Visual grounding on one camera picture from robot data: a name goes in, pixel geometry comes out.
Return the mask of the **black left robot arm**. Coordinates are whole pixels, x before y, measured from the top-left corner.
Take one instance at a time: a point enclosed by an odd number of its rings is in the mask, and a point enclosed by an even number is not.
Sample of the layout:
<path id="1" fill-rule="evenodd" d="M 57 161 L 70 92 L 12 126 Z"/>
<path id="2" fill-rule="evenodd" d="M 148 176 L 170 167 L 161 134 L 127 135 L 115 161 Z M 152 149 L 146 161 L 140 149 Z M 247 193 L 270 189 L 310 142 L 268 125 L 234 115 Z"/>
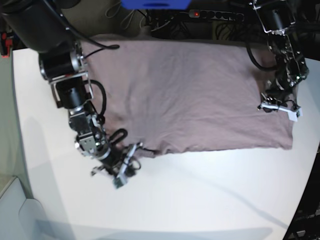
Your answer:
<path id="1" fill-rule="evenodd" d="M 249 40 L 245 41 L 252 63 L 261 71 L 274 71 L 274 80 L 269 81 L 261 93 L 258 109 L 267 113 L 280 109 L 295 111 L 298 109 L 295 90 L 308 77 L 309 69 L 294 28 L 294 13 L 286 0 L 250 0 L 249 5 L 268 36 L 267 46 L 276 61 L 274 66 L 260 65 L 253 56 Z"/>

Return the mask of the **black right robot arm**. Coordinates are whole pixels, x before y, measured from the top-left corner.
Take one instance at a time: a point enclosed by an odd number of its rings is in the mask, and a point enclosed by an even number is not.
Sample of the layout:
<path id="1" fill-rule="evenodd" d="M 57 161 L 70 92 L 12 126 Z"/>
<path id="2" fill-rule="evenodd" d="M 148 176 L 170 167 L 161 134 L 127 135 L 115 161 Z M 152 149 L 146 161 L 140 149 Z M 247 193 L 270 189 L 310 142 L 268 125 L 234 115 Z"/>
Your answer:
<path id="1" fill-rule="evenodd" d="M 68 124 L 76 133 L 75 147 L 86 157 L 101 163 L 92 174 L 106 171 L 115 180 L 126 180 L 137 173 L 134 153 L 138 144 L 119 148 L 127 131 L 118 129 L 112 135 L 105 131 L 106 103 L 97 112 L 93 86 L 102 95 L 103 85 L 91 80 L 81 40 L 98 43 L 80 33 L 62 13 L 56 0 L 3 0 L 0 15 L 24 45 L 38 53 L 39 70 L 48 82 L 58 108 L 68 111 Z"/>

